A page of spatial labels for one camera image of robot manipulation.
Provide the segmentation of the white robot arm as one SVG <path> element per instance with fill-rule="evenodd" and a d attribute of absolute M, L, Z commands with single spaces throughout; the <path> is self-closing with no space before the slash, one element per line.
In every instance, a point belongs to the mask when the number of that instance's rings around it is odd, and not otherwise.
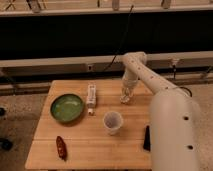
<path fill-rule="evenodd" d="M 153 93 L 149 106 L 152 171 L 199 171 L 194 121 L 199 104 L 179 86 L 146 66 L 144 52 L 121 57 L 125 66 L 120 101 L 128 103 L 138 80 Z"/>

